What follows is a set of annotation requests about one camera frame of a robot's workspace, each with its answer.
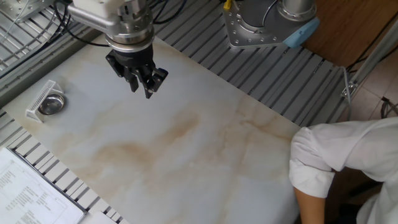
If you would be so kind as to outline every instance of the small metal dish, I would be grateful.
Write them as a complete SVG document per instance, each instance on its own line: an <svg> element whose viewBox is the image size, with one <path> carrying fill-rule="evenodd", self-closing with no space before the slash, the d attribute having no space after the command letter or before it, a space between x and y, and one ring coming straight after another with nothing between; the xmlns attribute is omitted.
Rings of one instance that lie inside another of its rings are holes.
<svg viewBox="0 0 398 224"><path fill-rule="evenodd" d="M43 103L39 106L38 111L44 115L53 115L62 110L65 104L63 96L51 93L47 95Z"/></svg>

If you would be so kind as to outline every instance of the white shirt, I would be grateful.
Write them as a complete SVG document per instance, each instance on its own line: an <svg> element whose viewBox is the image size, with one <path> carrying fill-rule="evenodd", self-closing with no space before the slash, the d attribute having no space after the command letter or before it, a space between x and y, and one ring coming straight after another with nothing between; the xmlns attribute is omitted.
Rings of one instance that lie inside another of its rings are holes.
<svg viewBox="0 0 398 224"><path fill-rule="evenodd" d="M302 128L292 140L289 177L300 191L326 198L344 166L384 182L360 209L357 224L398 223L398 118Z"/></svg>

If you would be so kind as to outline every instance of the paper document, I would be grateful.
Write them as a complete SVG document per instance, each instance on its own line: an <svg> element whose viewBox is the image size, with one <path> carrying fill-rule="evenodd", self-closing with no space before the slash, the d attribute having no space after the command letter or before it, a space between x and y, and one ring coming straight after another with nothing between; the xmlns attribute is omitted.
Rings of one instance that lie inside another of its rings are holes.
<svg viewBox="0 0 398 224"><path fill-rule="evenodd" d="M4 224L72 224L84 213L8 149L0 150L0 217Z"/></svg>

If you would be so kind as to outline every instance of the person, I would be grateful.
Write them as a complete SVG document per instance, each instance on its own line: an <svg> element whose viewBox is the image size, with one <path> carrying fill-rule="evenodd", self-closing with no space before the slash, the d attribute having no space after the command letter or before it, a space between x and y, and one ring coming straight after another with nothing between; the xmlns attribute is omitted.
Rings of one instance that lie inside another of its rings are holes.
<svg viewBox="0 0 398 224"><path fill-rule="evenodd" d="M292 139L289 163L302 224L325 222L332 169L344 167L383 182L380 193L368 199L356 219L344 223L398 223L398 118L302 128Z"/></svg>

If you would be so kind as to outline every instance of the marble table surface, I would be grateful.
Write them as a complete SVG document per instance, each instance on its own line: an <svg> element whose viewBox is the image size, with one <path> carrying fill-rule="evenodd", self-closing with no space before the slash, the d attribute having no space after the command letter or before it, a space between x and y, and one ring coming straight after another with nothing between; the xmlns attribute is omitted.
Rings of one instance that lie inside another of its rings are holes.
<svg viewBox="0 0 398 224"><path fill-rule="evenodd" d="M297 125L159 39L154 61L169 75L148 100L109 51L84 47L4 109L131 224L294 222ZM67 105L40 124L24 112L47 80Z"/></svg>

